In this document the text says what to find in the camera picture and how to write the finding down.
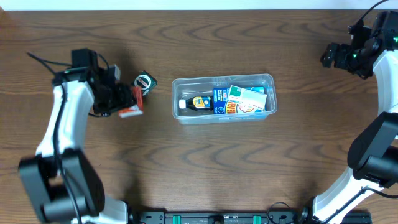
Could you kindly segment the red orange box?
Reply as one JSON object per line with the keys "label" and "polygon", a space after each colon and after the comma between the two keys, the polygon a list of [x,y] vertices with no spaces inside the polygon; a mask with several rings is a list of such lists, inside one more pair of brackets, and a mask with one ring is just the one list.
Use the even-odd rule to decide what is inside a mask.
{"label": "red orange box", "polygon": [[131,116],[139,116],[144,114],[144,100],[142,91],[139,87],[132,87],[133,105],[119,111],[120,118],[128,118]]}

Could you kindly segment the green square box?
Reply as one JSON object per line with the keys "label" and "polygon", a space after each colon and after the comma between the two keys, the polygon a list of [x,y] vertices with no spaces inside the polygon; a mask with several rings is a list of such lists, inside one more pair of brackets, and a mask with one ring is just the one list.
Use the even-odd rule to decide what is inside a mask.
{"label": "green square box", "polygon": [[148,72],[143,70],[133,81],[134,86],[141,89],[142,95],[148,95],[156,86],[157,80]]}

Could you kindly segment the dark bottle white cap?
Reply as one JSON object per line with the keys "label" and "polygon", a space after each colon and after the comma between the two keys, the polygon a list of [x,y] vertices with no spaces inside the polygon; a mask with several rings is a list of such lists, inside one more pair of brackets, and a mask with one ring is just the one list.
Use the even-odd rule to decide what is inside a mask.
{"label": "dark bottle white cap", "polygon": [[211,111],[213,109],[213,99],[211,96],[194,96],[187,100],[178,101],[178,107],[194,111]]}

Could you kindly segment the blue Kool Fever box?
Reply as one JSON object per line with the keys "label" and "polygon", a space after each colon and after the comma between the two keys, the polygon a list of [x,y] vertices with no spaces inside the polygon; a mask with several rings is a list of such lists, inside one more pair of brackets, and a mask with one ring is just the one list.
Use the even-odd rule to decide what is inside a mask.
{"label": "blue Kool Fever box", "polygon": [[214,88],[213,89],[213,113],[214,114],[252,114],[262,113],[264,110],[244,105],[242,103],[235,103],[228,100],[229,88]]}

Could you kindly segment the white green medicine box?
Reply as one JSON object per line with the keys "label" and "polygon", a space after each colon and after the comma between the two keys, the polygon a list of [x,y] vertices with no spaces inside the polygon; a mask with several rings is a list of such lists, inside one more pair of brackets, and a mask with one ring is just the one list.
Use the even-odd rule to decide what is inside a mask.
{"label": "white green medicine box", "polygon": [[267,95],[265,93],[248,90],[231,85],[228,90],[228,100],[234,103],[244,104],[253,108],[264,110],[266,107]]}

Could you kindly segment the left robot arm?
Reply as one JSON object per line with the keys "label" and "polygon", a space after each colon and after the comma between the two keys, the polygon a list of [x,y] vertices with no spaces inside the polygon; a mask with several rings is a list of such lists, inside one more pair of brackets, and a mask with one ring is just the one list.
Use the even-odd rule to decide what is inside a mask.
{"label": "left robot arm", "polygon": [[68,80],[53,79],[53,108],[35,156],[20,160],[24,189],[43,223],[129,223],[127,203],[105,194],[84,154],[94,91],[75,69],[65,74]]}

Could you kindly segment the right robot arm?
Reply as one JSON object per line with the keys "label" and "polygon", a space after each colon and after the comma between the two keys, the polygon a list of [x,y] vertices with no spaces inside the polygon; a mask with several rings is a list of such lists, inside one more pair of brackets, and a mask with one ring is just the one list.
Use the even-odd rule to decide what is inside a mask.
{"label": "right robot arm", "polygon": [[363,80],[375,76],[378,116],[351,144],[345,171],[303,208],[299,223],[342,223],[368,196],[383,196],[397,183],[397,12],[380,12],[372,27],[360,19],[348,30],[351,43],[330,43],[320,61]]}

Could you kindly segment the clear plastic container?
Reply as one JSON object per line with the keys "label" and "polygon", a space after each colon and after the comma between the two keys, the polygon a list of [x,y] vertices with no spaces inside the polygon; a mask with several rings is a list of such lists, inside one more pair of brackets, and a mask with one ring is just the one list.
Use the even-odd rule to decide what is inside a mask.
{"label": "clear plastic container", "polygon": [[[194,96],[211,96],[214,88],[238,86],[267,95],[266,107],[262,113],[214,114],[211,111],[180,109],[178,101]],[[229,75],[218,77],[178,78],[172,82],[172,114],[180,124],[231,123],[240,121],[261,121],[278,109],[274,79],[270,74]]]}

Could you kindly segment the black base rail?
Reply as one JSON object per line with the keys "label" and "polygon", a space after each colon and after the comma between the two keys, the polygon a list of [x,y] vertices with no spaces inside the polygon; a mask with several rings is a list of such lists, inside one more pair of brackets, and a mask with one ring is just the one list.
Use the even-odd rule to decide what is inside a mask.
{"label": "black base rail", "polygon": [[176,213],[147,211],[133,213],[130,223],[138,224],[269,224],[297,223],[297,214],[280,210],[266,213]]}

